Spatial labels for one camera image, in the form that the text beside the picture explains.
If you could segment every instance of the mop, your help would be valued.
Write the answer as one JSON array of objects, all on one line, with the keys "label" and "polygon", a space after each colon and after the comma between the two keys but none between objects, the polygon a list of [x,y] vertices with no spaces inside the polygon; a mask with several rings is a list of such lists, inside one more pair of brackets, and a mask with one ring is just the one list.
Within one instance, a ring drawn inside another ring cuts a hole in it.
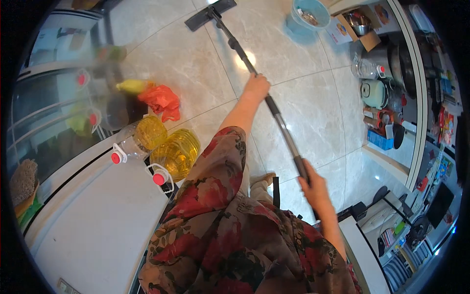
[{"label": "mop", "polygon": [[[243,50],[242,46],[240,46],[237,39],[235,39],[232,33],[228,30],[228,28],[222,22],[222,16],[220,14],[226,10],[229,10],[230,8],[234,6],[236,6],[236,3],[234,0],[219,0],[209,5],[208,7],[204,8],[203,10],[199,11],[198,13],[193,15],[190,19],[188,19],[184,23],[191,31],[194,32],[198,28],[203,26],[205,23],[210,21],[211,19],[214,19],[217,23],[217,27],[223,30],[223,32],[227,36],[228,45],[230,46],[230,48],[232,48],[233,50],[237,52],[238,56],[241,58],[241,60],[245,63],[246,67],[248,68],[248,71],[250,73],[258,74],[255,68],[253,67],[253,65],[251,64],[251,62],[248,60],[248,57],[246,56],[246,53]],[[292,136],[290,135],[289,130],[286,127],[286,123],[284,122],[284,119],[282,118],[281,112],[279,111],[276,103],[274,102],[273,98],[269,94],[266,96],[265,101],[274,119],[276,120],[276,123],[282,132],[282,135],[284,136],[284,140],[286,141],[287,147],[289,148],[292,154],[292,157],[294,158],[294,163],[295,163],[295,166],[297,168],[299,175],[303,177],[304,179],[306,179],[307,183],[310,185],[311,184],[310,179],[306,172],[304,162],[297,150],[297,147],[294,143],[294,140],[292,139]],[[314,211],[313,213],[315,214],[315,218],[319,219],[316,212]]]}]

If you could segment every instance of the rice cooker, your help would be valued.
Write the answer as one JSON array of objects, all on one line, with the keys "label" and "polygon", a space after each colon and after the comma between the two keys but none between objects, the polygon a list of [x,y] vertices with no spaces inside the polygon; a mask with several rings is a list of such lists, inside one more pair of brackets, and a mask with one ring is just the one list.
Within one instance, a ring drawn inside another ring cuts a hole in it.
[{"label": "rice cooker", "polygon": [[361,99],[370,107],[382,109],[388,103],[388,86],[376,79],[365,79],[360,86]]}]

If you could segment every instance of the blue box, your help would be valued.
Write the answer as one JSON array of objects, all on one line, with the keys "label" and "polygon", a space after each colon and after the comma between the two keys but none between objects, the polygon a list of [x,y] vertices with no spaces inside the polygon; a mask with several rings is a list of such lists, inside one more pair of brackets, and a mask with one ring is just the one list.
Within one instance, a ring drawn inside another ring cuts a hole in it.
[{"label": "blue box", "polygon": [[393,138],[387,139],[372,130],[367,131],[367,141],[373,143],[383,150],[389,150],[393,148]]}]

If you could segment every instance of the red bottle cap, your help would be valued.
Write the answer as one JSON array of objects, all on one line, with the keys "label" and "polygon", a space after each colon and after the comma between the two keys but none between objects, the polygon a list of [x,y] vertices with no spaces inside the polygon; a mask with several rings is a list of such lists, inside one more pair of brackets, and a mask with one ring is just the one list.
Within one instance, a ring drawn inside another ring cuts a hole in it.
[{"label": "red bottle cap", "polygon": [[159,186],[165,183],[165,178],[161,174],[154,174],[153,175],[153,182]]},{"label": "red bottle cap", "polygon": [[78,84],[82,86],[85,83],[85,75],[81,74],[78,76]]},{"label": "red bottle cap", "polygon": [[94,114],[94,113],[90,114],[90,124],[92,124],[92,126],[94,126],[94,125],[96,125],[96,121],[97,121],[96,114]]},{"label": "red bottle cap", "polygon": [[119,153],[113,152],[113,154],[111,154],[111,160],[112,160],[115,164],[120,163],[120,162],[121,162],[121,157],[119,156]]}]

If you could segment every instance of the cabinet door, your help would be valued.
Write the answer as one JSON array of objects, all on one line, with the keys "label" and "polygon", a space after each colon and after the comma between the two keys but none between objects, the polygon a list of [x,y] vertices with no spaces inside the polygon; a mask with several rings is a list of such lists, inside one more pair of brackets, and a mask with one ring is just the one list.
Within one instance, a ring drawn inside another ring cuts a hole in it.
[{"label": "cabinet door", "polygon": [[26,234],[52,287],[62,278],[80,293],[128,293],[166,207],[144,162],[115,165],[111,152],[64,185]]}]

